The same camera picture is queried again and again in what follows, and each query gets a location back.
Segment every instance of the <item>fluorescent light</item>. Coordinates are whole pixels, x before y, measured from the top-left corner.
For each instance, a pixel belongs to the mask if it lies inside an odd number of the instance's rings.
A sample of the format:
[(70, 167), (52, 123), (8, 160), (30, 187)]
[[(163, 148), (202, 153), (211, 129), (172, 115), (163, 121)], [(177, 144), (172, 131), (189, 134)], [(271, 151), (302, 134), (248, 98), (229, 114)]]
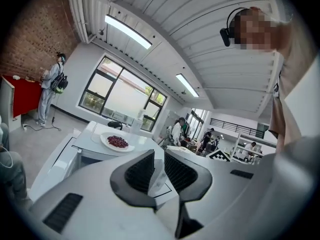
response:
[(136, 40), (140, 45), (142, 45), (144, 48), (149, 49), (152, 46), (152, 43), (150, 43), (147, 39), (145, 39), (142, 35), (137, 33), (134, 29), (129, 27), (128, 25), (124, 24), (120, 20), (110, 16), (106, 15), (104, 18), (104, 21), (118, 30), (122, 31), (123, 33), (127, 34), (132, 39)]
[(187, 81), (183, 74), (177, 74), (176, 78), (178, 78), (180, 82), (189, 90), (193, 97), (199, 97), (198, 93), (195, 91), (195, 89), (193, 89), (193, 87), (190, 85), (190, 83)]

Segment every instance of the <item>backpack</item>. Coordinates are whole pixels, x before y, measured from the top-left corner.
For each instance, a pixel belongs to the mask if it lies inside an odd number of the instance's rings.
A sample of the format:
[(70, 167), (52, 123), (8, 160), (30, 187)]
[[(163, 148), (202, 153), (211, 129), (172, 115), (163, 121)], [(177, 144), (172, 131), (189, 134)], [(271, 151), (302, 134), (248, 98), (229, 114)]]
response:
[(61, 69), (60, 63), (57, 64), (59, 66), (59, 74), (51, 82), (50, 87), (56, 94), (62, 94), (68, 85), (68, 77), (64, 74), (64, 70)]

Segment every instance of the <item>railing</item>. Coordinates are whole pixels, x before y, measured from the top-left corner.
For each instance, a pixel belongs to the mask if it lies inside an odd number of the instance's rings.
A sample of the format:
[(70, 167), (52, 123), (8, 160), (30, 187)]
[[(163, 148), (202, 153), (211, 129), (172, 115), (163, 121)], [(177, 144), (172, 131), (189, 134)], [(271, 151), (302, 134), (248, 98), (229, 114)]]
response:
[(243, 134), (253, 135), (253, 136), (256, 136), (261, 139), (263, 139), (265, 136), (264, 131), (252, 129), (252, 128), (245, 127), (245, 126), (238, 125), (238, 124), (231, 123), (231, 122), (221, 121), (221, 120), (214, 119), (214, 118), (211, 118), (210, 125), (217, 126), (217, 127), (220, 127), (220, 128), (223, 128), (223, 129), (226, 129), (229, 131), (233, 131), (236, 133), (242, 132)]

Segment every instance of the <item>shoe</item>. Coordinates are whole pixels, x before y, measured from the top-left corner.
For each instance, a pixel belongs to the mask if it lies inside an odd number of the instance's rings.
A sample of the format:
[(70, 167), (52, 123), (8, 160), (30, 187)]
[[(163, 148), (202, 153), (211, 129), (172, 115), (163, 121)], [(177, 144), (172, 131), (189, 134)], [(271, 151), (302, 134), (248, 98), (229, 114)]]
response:
[(46, 127), (46, 124), (44, 122), (37, 121), (36, 124), (41, 127)]

